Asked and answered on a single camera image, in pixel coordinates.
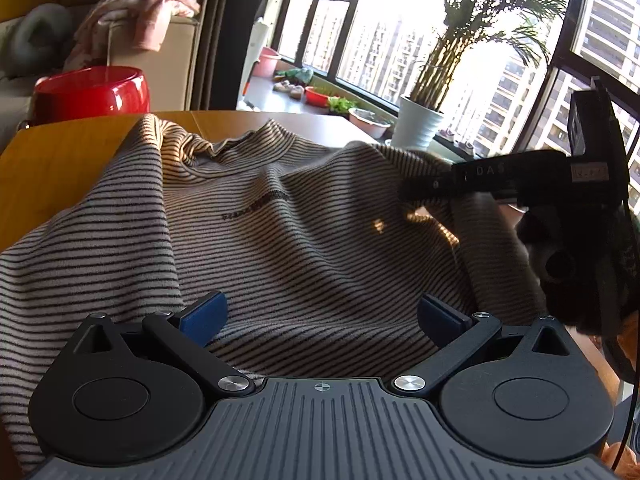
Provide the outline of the light pink basin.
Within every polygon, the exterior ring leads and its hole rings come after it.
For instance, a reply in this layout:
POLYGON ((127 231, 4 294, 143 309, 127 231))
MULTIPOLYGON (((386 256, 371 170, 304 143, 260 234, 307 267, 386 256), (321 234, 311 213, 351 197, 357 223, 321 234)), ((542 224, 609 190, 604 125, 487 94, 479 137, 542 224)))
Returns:
POLYGON ((375 140, 381 139, 392 125, 384 118, 378 117, 375 112, 359 107, 352 107, 348 111, 348 118, 352 124, 375 140))

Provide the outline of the white plant pot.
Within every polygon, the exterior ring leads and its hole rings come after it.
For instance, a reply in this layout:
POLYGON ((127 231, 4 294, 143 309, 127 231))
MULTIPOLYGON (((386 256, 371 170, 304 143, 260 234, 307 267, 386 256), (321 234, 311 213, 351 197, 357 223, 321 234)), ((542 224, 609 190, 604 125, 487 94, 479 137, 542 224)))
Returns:
POLYGON ((440 129, 444 118, 441 112, 431 110, 402 96, 390 144, 395 148, 426 150, 440 129))

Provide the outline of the red plastic basin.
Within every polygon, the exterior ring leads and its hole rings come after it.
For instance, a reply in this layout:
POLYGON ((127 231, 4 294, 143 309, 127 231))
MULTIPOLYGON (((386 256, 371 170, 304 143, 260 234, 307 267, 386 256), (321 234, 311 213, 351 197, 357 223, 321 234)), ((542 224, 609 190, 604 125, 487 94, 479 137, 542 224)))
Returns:
POLYGON ((326 88, 315 86, 305 88, 305 101, 310 106, 328 108, 330 96, 331 91, 326 90, 326 88))

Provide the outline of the dark brown curtain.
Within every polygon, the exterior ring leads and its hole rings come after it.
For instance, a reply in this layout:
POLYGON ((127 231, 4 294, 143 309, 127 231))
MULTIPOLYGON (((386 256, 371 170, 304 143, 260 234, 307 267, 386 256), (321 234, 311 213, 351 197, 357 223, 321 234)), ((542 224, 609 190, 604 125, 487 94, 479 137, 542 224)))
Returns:
POLYGON ((233 110, 259 0, 201 0, 192 110, 233 110))

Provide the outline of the pink clothes pile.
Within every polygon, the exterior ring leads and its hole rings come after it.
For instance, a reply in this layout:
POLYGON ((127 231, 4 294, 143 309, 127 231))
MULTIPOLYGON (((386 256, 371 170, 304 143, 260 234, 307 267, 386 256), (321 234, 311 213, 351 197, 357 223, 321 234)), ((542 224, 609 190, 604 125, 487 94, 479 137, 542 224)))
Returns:
POLYGON ((172 18, 194 18, 200 10, 198 0, 100 0, 76 30, 75 44, 63 70, 82 70, 103 60, 112 23, 131 20, 134 23, 132 46, 158 52, 172 18))

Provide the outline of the tall palm plant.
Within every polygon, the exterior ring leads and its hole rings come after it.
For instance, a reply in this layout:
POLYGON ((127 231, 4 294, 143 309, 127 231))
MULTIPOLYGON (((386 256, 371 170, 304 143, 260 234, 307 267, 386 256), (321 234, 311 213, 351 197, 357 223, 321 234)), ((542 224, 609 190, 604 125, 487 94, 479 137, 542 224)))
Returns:
POLYGON ((526 65, 550 61, 541 26, 562 18, 566 0, 444 0, 444 30, 426 58, 409 100, 438 112, 465 52, 504 44, 526 65))

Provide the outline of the striped knit sweater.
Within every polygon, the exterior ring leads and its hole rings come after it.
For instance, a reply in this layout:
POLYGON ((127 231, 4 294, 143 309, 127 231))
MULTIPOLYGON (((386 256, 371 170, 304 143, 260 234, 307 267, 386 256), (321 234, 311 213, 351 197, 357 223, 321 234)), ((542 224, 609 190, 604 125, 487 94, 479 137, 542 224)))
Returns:
POLYGON ((544 298, 491 196, 401 196, 446 170, 277 122, 210 143, 141 118, 79 203, 2 252, 1 417, 18 462, 43 459, 27 405, 92 312, 138 322, 218 290, 229 314, 212 349, 238 370, 384 379, 433 351, 416 322, 425 295, 533 322, 544 298))

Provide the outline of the pink plastic basin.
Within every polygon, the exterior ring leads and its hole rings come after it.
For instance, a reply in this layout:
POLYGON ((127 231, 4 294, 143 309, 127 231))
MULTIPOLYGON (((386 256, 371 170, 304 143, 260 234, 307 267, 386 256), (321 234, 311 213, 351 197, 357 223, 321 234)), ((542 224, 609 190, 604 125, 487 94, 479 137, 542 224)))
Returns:
POLYGON ((279 61, 280 54, 278 51, 268 47, 263 47, 254 66, 253 76, 272 78, 279 61))

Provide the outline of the grey neck pillow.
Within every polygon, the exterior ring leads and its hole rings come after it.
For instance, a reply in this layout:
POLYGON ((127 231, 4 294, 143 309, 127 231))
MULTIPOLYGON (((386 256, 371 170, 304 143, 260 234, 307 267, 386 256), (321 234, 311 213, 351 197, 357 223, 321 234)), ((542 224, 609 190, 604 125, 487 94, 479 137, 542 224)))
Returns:
POLYGON ((64 6, 45 3, 13 27, 2 51, 2 67, 10 78, 48 68, 73 36, 73 19, 64 6))

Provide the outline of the green leafy plants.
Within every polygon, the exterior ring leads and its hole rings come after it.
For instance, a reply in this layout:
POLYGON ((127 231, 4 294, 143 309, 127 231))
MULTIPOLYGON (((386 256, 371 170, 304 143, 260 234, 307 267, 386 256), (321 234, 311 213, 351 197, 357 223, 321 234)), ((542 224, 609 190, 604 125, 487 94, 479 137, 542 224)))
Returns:
POLYGON ((347 117, 352 108, 358 106, 358 103, 344 96, 329 96, 328 111, 330 115, 347 117))

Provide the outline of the beige sofa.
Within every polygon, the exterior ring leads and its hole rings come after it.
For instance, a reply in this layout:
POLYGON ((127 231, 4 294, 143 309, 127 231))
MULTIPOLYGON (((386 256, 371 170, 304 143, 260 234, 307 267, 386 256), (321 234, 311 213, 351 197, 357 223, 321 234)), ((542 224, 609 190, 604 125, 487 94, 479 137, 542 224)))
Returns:
POLYGON ((47 76, 94 66, 142 70, 154 112, 191 97, 198 0, 1 0, 1 143, 24 126, 47 76))

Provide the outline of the white floor cleaner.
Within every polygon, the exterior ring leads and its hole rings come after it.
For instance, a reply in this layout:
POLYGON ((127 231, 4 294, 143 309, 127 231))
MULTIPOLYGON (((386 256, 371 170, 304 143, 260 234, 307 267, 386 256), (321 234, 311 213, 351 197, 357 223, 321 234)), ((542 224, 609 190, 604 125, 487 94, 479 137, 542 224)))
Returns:
POLYGON ((265 20, 265 14, 272 0, 258 0, 258 9, 255 13, 254 23, 250 30, 250 42, 248 43, 244 66, 241 76, 241 87, 238 95, 237 110, 254 110, 253 105, 245 102, 248 87, 250 86, 250 78, 252 78, 255 67, 259 64, 259 58, 262 54, 262 48, 266 45, 266 40, 272 22, 265 20))

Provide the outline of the pink slippers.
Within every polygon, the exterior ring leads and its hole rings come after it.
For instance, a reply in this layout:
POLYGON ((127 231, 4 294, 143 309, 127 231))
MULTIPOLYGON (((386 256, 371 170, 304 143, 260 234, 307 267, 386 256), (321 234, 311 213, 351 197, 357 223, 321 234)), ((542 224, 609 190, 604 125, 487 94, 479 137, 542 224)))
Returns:
POLYGON ((275 92, 280 92, 283 94, 287 94, 291 99, 300 101, 305 93, 305 87, 301 84, 292 84, 288 80, 280 80, 277 81, 272 90, 275 92))

